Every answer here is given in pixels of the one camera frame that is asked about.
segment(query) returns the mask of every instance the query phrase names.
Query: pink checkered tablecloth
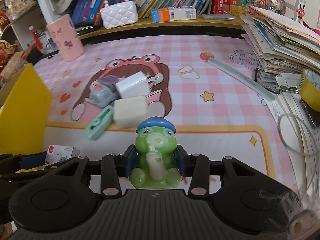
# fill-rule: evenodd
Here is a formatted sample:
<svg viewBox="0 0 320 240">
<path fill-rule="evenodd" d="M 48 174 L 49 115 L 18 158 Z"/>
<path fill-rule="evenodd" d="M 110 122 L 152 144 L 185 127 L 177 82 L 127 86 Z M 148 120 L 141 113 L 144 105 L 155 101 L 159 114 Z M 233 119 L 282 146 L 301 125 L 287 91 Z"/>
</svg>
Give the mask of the pink checkered tablecloth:
<svg viewBox="0 0 320 240">
<path fill-rule="evenodd" d="M 150 111 L 174 125 L 260 126 L 268 136 L 276 180 L 292 188 L 289 155 L 264 100 L 208 64 L 208 57 L 250 78 L 259 63 L 245 40 L 196 35 L 109 41 L 85 46 L 85 53 L 71 62 L 63 62 L 59 54 L 43 59 L 35 69 L 53 94 L 48 125 L 84 128 L 101 111 L 84 101 L 92 82 L 108 75 L 125 78 L 143 71 L 156 82 L 147 97 Z M 214 94 L 213 101 L 205 102 L 201 97 L 206 92 Z"/>
</svg>

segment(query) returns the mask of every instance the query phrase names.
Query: white cable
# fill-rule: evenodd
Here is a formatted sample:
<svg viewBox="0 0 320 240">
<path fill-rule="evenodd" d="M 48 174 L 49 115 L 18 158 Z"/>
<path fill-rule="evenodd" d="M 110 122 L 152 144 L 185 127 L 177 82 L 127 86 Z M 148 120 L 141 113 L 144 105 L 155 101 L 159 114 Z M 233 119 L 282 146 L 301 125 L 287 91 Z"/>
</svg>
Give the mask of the white cable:
<svg viewBox="0 0 320 240">
<path fill-rule="evenodd" d="M 315 149 L 316 149 L 315 153 L 313 153 L 313 154 L 305 154 L 304 152 L 300 152 L 300 151 L 297 151 L 296 149 L 293 149 L 291 146 L 289 146 L 289 145 L 286 143 L 286 141 L 285 141 L 284 138 L 283 138 L 282 131 L 281 131 L 281 120 L 282 120 L 282 118 L 284 118 L 285 116 L 296 118 L 297 120 L 299 120 L 299 121 L 301 122 L 301 124 L 303 124 L 303 125 L 305 126 L 305 128 L 307 129 L 307 131 L 308 131 L 308 133 L 309 133 L 309 135 L 310 135 L 311 140 L 313 141 L 313 143 L 314 143 L 314 145 L 315 145 Z M 309 182 L 309 184 L 308 184 L 308 186 L 307 186 L 306 192 L 304 193 L 304 195 L 303 195 L 302 198 L 301 198 L 301 199 L 303 199 L 304 196 L 307 194 L 309 187 L 310 187 L 311 184 L 313 183 L 314 177 L 315 177 L 315 175 L 316 175 L 316 171 L 317 171 L 317 169 L 319 168 L 318 165 L 319 165 L 319 154 L 320 154 L 320 152 L 319 152 L 319 150 L 318 150 L 318 146 L 317 146 L 317 143 L 316 143 L 316 139 L 314 138 L 313 133 L 312 133 L 312 131 L 310 130 L 310 128 L 308 127 L 308 125 L 306 125 L 306 123 L 305 123 L 300 117 L 298 117 L 298 116 L 296 116 L 296 115 L 294 115 L 294 114 L 283 114 L 283 115 L 281 115 L 281 116 L 279 117 L 279 119 L 278 119 L 278 132 L 279 132 L 279 135 L 280 135 L 280 138 L 281 138 L 282 143 L 283 143 L 284 146 L 287 147 L 289 150 L 293 151 L 293 152 L 296 153 L 296 154 L 302 155 L 302 156 L 304 156 L 304 157 L 309 157 L 309 158 L 312 157 L 312 156 L 316 156 L 316 157 L 317 157 L 317 159 L 316 159 L 316 161 L 315 161 L 315 170 L 314 170 L 314 172 L 313 172 L 313 174 L 312 174 L 312 178 L 311 178 L 311 180 L 310 180 L 310 182 Z M 316 199 L 316 196 L 318 195 L 318 191 L 319 191 L 319 179 L 317 178 L 316 189 L 314 189 L 314 192 L 313 192 L 313 194 L 314 194 L 313 200 Z"/>
</svg>

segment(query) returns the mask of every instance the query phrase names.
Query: ribbed black surface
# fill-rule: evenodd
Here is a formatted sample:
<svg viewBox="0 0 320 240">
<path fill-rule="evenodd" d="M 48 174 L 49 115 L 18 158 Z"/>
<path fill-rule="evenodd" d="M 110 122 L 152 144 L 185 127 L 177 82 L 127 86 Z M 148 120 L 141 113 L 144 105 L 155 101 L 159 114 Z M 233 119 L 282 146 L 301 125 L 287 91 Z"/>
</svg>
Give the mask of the ribbed black surface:
<svg viewBox="0 0 320 240">
<path fill-rule="evenodd" d="M 221 222 L 208 202 L 188 198 L 183 190 L 128 190 L 105 200 L 82 225 L 55 234 L 19 229 L 10 240 L 251 240 Z"/>
</svg>

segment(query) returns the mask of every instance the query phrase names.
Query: orange border line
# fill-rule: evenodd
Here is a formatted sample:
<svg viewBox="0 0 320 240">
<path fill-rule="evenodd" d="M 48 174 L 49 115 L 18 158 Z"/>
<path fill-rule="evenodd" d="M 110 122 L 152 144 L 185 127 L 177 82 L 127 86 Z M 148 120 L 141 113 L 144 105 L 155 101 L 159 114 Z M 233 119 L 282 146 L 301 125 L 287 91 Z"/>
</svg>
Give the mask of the orange border line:
<svg viewBox="0 0 320 240">
<path fill-rule="evenodd" d="M 84 129 L 87 127 L 86 123 L 59 123 L 59 122 L 47 122 L 47 127 L 57 128 L 69 128 L 69 129 Z M 260 136 L 264 160 L 267 169 L 267 175 L 275 179 L 275 170 L 273 159 L 271 155 L 270 144 L 268 136 L 260 126 L 258 125 L 176 125 L 178 133 L 250 133 L 254 132 Z M 135 132 L 136 129 L 118 129 L 114 123 L 112 123 L 106 131 L 112 132 Z"/>
</svg>

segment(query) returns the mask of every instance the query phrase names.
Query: white quilted handbag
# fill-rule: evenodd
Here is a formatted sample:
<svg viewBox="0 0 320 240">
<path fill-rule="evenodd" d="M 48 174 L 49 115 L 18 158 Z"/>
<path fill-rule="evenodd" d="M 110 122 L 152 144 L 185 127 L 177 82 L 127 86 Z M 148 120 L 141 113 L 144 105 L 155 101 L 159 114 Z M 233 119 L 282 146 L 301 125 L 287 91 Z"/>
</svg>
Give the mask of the white quilted handbag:
<svg viewBox="0 0 320 240">
<path fill-rule="evenodd" d="M 103 26 L 106 29 L 132 24 L 138 21 L 137 7 L 133 1 L 109 5 L 109 0 L 104 0 L 104 8 L 100 10 Z"/>
</svg>

